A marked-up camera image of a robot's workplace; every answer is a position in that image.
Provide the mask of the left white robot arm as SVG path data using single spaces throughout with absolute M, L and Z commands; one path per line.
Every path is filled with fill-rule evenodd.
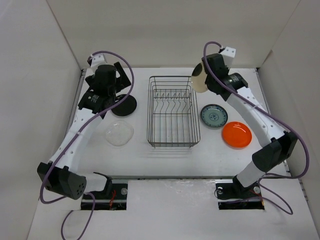
M 133 88 L 120 62 L 100 64 L 85 81 L 88 89 L 78 103 L 64 140 L 50 160 L 37 167 L 42 181 L 40 200 L 44 204 L 44 190 L 73 200 L 88 191 L 88 182 L 95 179 L 77 173 L 83 151 L 106 113 L 121 103 L 116 100 L 117 93 Z

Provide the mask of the blue floral green plate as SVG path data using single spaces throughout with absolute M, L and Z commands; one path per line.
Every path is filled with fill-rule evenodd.
M 200 111 L 202 122 L 210 128 L 221 128 L 228 122 L 227 111 L 218 104 L 205 105 Z

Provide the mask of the cream plate with black pattern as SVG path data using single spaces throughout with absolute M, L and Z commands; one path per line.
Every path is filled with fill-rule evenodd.
M 206 78 L 207 74 L 204 70 L 203 63 L 201 62 L 195 66 L 191 74 L 191 85 L 197 93 L 204 93 L 208 90 L 208 87 L 205 83 Z

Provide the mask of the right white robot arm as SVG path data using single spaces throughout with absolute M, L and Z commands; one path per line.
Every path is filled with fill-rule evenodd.
M 297 136 L 286 131 L 269 116 L 258 110 L 258 101 L 248 83 L 238 73 L 229 73 L 224 57 L 220 53 L 202 58 L 207 74 L 207 88 L 221 96 L 232 106 L 253 130 L 261 149 L 252 154 L 251 162 L 237 174 L 231 191 L 237 197 L 249 192 L 250 186 L 277 165 L 288 159 L 297 143 Z

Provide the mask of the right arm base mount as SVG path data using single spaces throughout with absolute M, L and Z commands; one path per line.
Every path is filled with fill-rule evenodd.
M 258 183 L 237 191 L 231 182 L 217 182 L 214 194 L 219 210 L 264 210 L 261 189 Z

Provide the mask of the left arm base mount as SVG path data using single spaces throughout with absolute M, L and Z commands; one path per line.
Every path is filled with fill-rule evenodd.
M 124 211 L 127 209 L 128 181 L 102 173 L 86 174 L 86 187 L 80 209 L 104 211 Z

